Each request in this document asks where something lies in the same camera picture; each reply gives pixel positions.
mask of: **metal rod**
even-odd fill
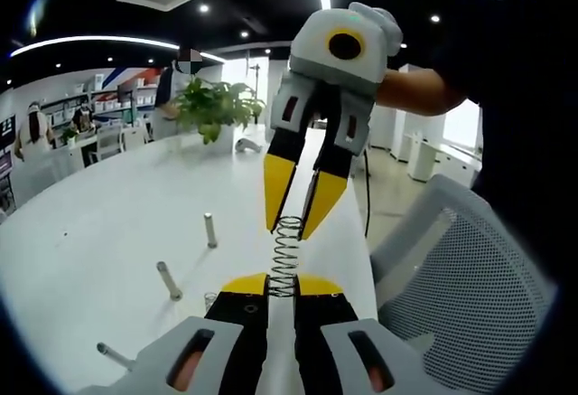
[[[205,212],[205,227],[207,228],[207,245],[211,249],[215,249],[217,247],[217,236],[215,235],[213,215],[210,212]]]
[[[123,356],[121,353],[113,350],[105,343],[97,343],[97,350],[103,356],[106,356],[112,362],[118,363],[120,366],[127,368],[129,371],[132,371],[135,367],[135,361],[131,361],[130,359]]]
[[[169,289],[171,300],[174,302],[181,300],[182,291],[177,287],[177,284],[174,283],[174,280],[172,279],[171,273],[169,272],[168,267],[166,267],[166,264],[163,261],[157,262],[156,269],[159,270],[164,284]]]

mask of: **coil spring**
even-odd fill
[[[269,277],[269,295],[275,297],[293,297],[295,293],[294,275],[297,270],[297,256],[293,250],[299,249],[298,233],[302,219],[296,216],[284,216],[279,219],[275,230],[273,251],[275,265],[271,268],[273,274]]]

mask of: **green plant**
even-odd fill
[[[66,145],[69,141],[69,139],[72,139],[73,137],[76,137],[78,135],[78,133],[76,131],[74,131],[72,128],[66,128],[62,134],[61,134],[61,142]]]
[[[205,145],[219,138],[220,126],[242,124],[258,117],[265,103],[245,83],[213,83],[195,78],[176,100],[177,121],[185,128],[196,127]]]

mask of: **ceiling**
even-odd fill
[[[59,72],[111,66],[164,66],[174,51],[121,42],[70,42],[31,50],[8,58],[10,52],[43,40],[73,35],[118,35],[178,43],[183,36],[194,40],[197,49],[215,51],[231,59],[246,52],[223,52],[226,46],[253,42],[290,41],[320,0],[193,0],[170,12],[119,3],[116,0],[45,0],[43,17],[34,37],[26,19],[34,0],[2,0],[5,3],[0,36],[0,90],[19,86]],[[407,48],[390,66],[404,63],[427,65],[447,26],[455,20],[454,0],[331,0],[332,7],[360,1],[389,10],[405,34]],[[199,11],[208,5],[206,14]],[[438,14],[441,22],[430,21]],[[240,32],[248,31],[247,38]],[[287,56],[287,48],[273,48],[272,56]],[[264,54],[264,48],[252,54]]]

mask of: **window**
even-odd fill
[[[257,85],[256,66],[259,67],[259,77]],[[227,61],[223,65],[222,80],[228,83],[245,83],[251,89],[256,90],[258,99],[262,99],[265,103],[267,101],[267,79],[269,74],[269,58],[249,58],[235,59]]]
[[[445,116],[443,139],[451,144],[473,148],[476,146],[480,107],[466,99]]]

